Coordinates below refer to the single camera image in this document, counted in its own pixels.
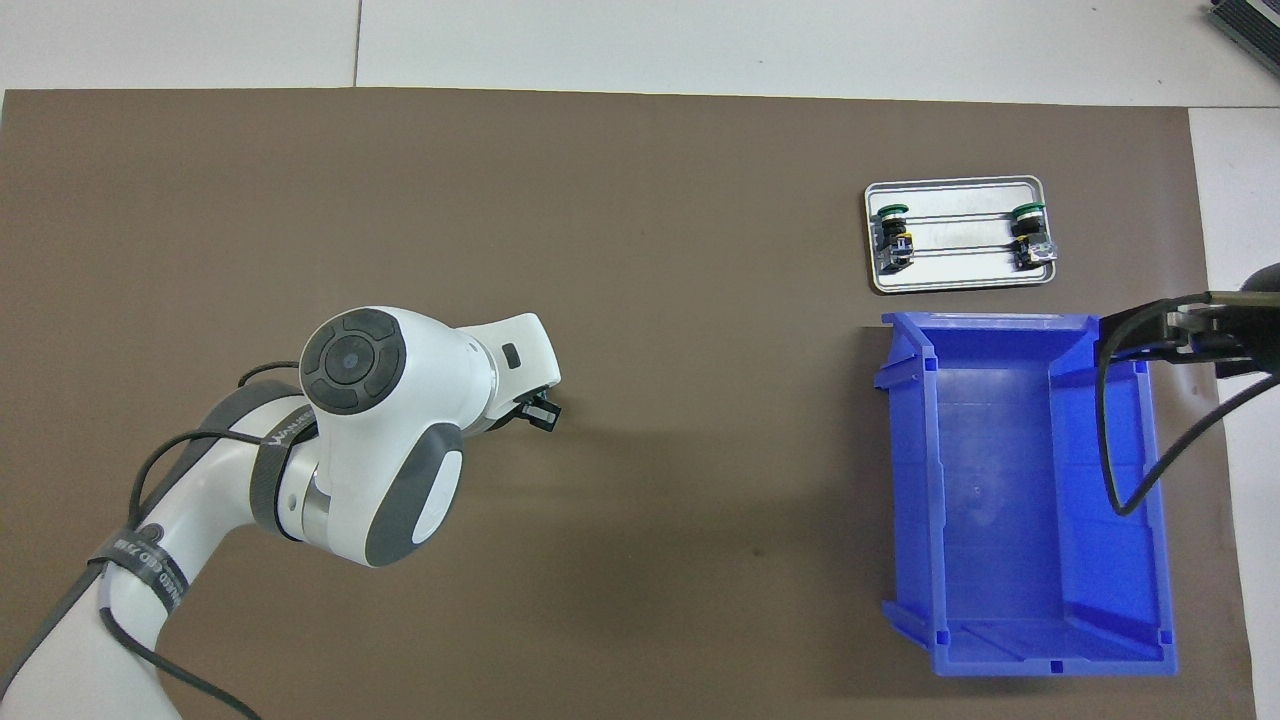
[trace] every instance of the white floor tile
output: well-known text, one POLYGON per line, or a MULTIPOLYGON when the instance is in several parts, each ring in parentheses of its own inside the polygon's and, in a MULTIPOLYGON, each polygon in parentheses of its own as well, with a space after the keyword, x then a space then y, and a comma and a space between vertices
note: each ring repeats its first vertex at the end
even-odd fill
POLYGON ((358 0, 0 0, 0 91, 352 85, 358 0))
MULTIPOLYGON (((1193 109, 1192 142, 1204 225, 1208 286, 1238 290, 1280 263, 1280 109, 1193 109)), ((1194 292, 1199 288, 1189 288, 1194 292)), ((1226 398, 1258 378, 1219 383, 1226 398)), ((1260 719, 1280 717, 1280 389, 1224 420, 1236 553, 1260 719)))
POLYGON ((365 0, 362 86, 1280 105, 1198 0, 365 0))

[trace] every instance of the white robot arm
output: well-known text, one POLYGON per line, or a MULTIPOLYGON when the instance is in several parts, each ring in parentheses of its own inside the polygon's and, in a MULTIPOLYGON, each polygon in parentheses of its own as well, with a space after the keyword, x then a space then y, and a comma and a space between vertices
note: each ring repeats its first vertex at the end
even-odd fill
POLYGON ((559 366, 532 314, 454 329, 360 307, 311 336, 298 372, 305 395, 252 383, 187 433, 195 442, 0 679, 0 720, 178 717, 154 647, 228 532, 257 524, 388 565, 443 523, 465 437, 512 419, 550 430, 559 415, 545 396, 559 366))

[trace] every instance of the circular button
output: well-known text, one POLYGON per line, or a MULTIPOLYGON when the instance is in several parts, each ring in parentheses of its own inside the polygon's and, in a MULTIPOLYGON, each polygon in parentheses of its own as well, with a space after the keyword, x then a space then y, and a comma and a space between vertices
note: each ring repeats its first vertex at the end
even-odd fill
POLYGON ((324 369, 333 382, 349 386, 358 383, 374 366, 374 346, 360 336, 339 337, 329 346, 324 369))
POLYGON ((148 523, 138 528, 138 534, 142 536, 142 539, 146 539, 147 542, 157 542, 160 538, 164 537, 164 528, 156 525, 155 523, 148 523))

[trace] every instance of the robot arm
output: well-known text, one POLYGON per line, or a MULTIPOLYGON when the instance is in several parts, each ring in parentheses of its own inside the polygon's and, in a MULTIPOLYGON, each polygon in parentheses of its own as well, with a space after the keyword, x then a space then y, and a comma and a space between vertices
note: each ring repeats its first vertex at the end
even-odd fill
POLYGON ((307 341, 300 378, 303 396, 253 383, 215 407, 202 429, 261 441, 188 446, 116 539, 160 571, 86 570, 0 682, 0 720, 177 717, 156 669, 110 635, 100 607, 150 652, 177 605, 163 591, 195 580, 227 533, 253 523, 362 565, 394 562, 444 520, 465 437, 517 418, 550 430, 559 414, 545 398, 559 368, 531 314, 453 329, 351 310, 307 341))
MULTIPOLYGON (((559 382, 535 315, 452 329, 393 307, 320 325, 300 372, 320 428, 315 491, 328 498, 324 533, 306 539, 374 568, 404 557, 444 521, 462 438, 549 405, 539 393, 559 382)), ((544 429, 553 427, 554 415, 544 429)), ((283 510, 297 514, 288 502, 283 510)))
POLYGON ((1280 264, 1253 273, 1240 292, 1201 292, 1157 300, 1102 318, 1094 346, 1094 420, 1107 500, 1116 515, 1137 510, 1165 469, 1204 430, 1236 407, 1280 386, 1280 264), (1219 378, 1262 372, 1266 378, 1192 425, 1121 498, 1107 438, 1107 370, 1114 363, 1213 363, 1219 378))

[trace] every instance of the black strap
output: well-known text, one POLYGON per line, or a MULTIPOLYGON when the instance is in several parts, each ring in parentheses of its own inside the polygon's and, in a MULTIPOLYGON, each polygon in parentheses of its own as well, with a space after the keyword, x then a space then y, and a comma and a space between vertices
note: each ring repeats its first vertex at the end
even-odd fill
POLYGON ((280 482, 284 468, 289 462, 293 446, 316 436, 316 411, 303 405, 275 425, 257 446, 253 459, 253 473, 248 484, 248 505, 253 510, 253 521, 264 530, 298 542, 298 538, 284 532, 276 502, 280 495, 280 482))
POLYGON ((142 580, 164 603, 165 612, 173 612, 191 588, 173 557, 155 542, 155 534, 143 534, 120 528, 106 538, 102 547, 88 561, 115 562, 142 580))

